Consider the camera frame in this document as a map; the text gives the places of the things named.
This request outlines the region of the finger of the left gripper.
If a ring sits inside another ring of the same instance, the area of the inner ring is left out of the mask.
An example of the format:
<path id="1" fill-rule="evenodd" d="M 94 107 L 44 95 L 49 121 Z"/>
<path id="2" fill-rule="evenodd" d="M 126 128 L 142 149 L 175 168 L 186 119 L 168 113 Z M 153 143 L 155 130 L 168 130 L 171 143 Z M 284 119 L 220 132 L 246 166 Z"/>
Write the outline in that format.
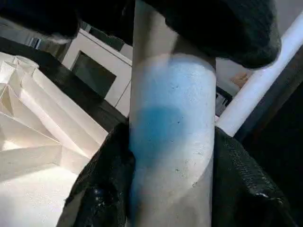
<path id="1" fill-rule="evenodd" d="M 272 64 L 281 51 L 272 0 L 166 0 L 164 14 L 199 50 L 245 68 Z"/>

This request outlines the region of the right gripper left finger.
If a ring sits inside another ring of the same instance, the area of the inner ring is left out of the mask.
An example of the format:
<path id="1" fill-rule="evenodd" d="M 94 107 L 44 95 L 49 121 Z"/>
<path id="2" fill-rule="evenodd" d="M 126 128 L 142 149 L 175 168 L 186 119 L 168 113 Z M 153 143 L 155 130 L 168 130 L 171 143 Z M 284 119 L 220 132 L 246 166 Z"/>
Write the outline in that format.
<path id="1" fill-rule="evenodd" d="M 123 227 L 135 157 L 129 150 L 129 124 L 118 124 L 73 184 L 58 227 Z"/>

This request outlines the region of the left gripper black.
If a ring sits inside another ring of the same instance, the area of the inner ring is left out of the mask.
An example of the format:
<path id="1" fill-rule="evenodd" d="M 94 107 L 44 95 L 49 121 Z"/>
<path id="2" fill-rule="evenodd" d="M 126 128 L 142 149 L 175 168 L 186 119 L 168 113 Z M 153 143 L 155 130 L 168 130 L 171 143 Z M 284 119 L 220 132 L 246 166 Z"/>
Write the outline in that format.
<path id="1" fill-rule="evenodd" d="M 0 17 L 13 28 L 51 41 L 70 41 L 80 29 L 72 0 L 2 0 Z"/>

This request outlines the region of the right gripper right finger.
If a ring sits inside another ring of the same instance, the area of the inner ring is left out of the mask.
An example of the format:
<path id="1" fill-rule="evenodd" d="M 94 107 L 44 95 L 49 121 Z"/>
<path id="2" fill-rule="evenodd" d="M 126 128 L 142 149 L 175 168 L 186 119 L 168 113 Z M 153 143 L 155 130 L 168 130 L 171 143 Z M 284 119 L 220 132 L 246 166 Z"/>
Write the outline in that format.
<path id="1" fill-rule="evenodd" d="M 288 200 L 244 147 L 214 134 L 213 227 L 295 227 Z"/>

